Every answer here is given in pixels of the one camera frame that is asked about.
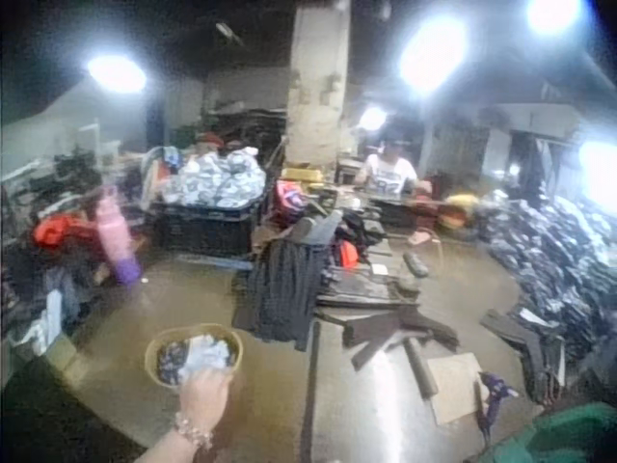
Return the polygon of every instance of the patterned fabric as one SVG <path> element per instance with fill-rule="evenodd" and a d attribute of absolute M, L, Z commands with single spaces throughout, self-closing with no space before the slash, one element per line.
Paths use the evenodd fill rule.
<path fill-rule="evenodd" d="M 266 175 L 247 149 L 189 161 L 162 185 L 165 203 L 241 208 L 263 193 Z"/>

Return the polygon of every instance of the pile of bags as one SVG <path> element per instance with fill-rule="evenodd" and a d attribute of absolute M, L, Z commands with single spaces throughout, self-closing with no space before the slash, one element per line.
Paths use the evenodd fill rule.
<path fill-rule="evenodd" d="M 236 150 L 226 157 L 210 152 L 189 161 L 177 176 L 161 185 L 167 204 L 241 208 L 263 193 L 266 175 L 255 149 Z"/>
<path fill-rule="evenodd" d="M 617 310 L 612 230 L 597 211 L 562 198 L 532 208 L 500 193 L 484 199 L 479 224 L 491 255 L 521 287 L 518 312 L 528 309 L 558 322 L 570 360 L 584 357 L 616 328 L 611 326 Z"/>

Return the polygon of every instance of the black plastic crate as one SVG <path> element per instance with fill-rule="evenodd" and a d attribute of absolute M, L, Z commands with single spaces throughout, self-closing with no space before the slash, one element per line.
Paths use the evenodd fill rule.
<path fill-rule="evenodd" d="M 268 213 L 273 189 L 240 209 L 153 204 L 154 242 L 168 251 L 221 258 L 245 258 L 252 235 Z"/>

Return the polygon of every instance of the bracelet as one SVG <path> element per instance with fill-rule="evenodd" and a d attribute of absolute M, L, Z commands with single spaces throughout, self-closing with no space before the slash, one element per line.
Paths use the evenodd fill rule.
<path fill-rule="evenodd" d="M 212 449 L 212 433 L 203 433 L 193 426 L 188 418 L 182 416 L 180 412 L 175 414 L 174 428 L 177 433 L 197 447 L 204 447 L 206 450 Z"/>

